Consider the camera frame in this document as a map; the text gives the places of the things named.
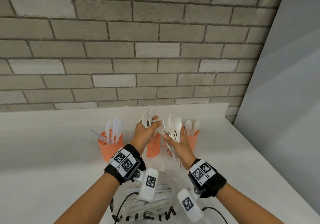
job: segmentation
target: left hand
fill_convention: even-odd
[[[152,120],[157,120],[158,116],[153,116]],[[142,155],[144,148],[150,142],[151,138],[153,137],[155,130],[162,124],[161,121],[153,122],[149,128],[145,128],[140,121],[136,125],[136,129],[134,130],[134,137],[131,141],[131,145],[133,145],[137,151]]]

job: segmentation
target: orange utensil holder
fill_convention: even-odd
[[[160,152],[161,134],[157,134],[146,146],[146,157],[155,157]]]
[[[109,138],[111,138],[111,134],[112,134],[112,129],[110,129],[109,132]],[[100,135],[102,135],[103,137],[106,137],[106,132],[103,131]],[[120,138],[117,142],[113,143],[113,144],[109,144],[107,145],[107,143],[105,141],[99,140],[99,146],[101,149],[101,153],[103,156],[103,159],[105,161],[109,161],[111,159],[111,157],[113,157],[113,155],[121,148],[123,147],[123,138],[122,138],[122,134],[120,135]]]
[[[197,144],[197,141],[198,141],[198,135],[199,135],[199,130],[197,130],[195,133],[194,133],[194,136],[186,136],[186,139],[188,140],[189,142],[189,145],[190,145],[190,148],[192,151],[194,151],[195,147],[196,147],[196,144]]]

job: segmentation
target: black cable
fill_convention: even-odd
[[[213,207],[211,207],[211,206],[206,206],[206,207],[202,208],[202,211],[205,211],[206,209],[213,209],[213,210],[215,210],[216,212],[218,212],[218,213],[221,215],[221,217],[224,219],[224,221],[226,222],[226,224],[228,224],[228,222],[226,221],[226,219],[223,217],[223,215],[222,215],[217,209],[215,209],[215,208],[213,208]]]
[[[119,213],[120,213],[120,210],[121,210],[123,204],[125,203],[125,201],[126,201],[131,195],[134,195],[134,194],[139,194],[139,193],[138,193],[138,192],[133,192],[133,193],[129,194],[129,195],[124,199],[124,201],[122,202],[122,204],[121,204],[121,206],[120,206],[120,208],[119,208],[119,210],[118,210],[118,213],[117,213],[117,215],[116,215],[116,217],[115,217],[114,224],[117,223],[118,215],[119,215]]]

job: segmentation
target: black wrist strap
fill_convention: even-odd
[[[209,163],[196,159],[188,174],[200,198],[215,197],[227,180]]]
[[[136,163],[130,168],[130,170],[126,173],[126,175],[122,176],[119,171],[111,164],[107,165],[106,168],[104,169],[105,173],[109,173],[111,174],[113,177],[115,177],[120,185],[122,185],[124,182],[132,180],[134,178],[134,173],[137,169],[140,169],[142,171],[146,170],[146,164],[144,163],[144,161],[142,160],[142,157],[140,157],[139,152],[134,148],[133,145],[127,144],[124,146],[125,150],[127,150],[136,160]],[[119,153],[121,153],[121,151],[118,151],[114,157],[110,160],[114,160],[115,157],[120,157]],[[119,164],[126,164],[126,159],[128,158],[128,156],[122,156],[122,161],[119,162]]]

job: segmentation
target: wrist strap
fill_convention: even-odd
[[[215,197],[227,180],[204,160],[196,159],[188,174],[200,198]]]
[[[137,169],[146,170],[146,165],[133,145],[127,144],[111,158],[105,173],[114,176],[121,184],[132,180]]]

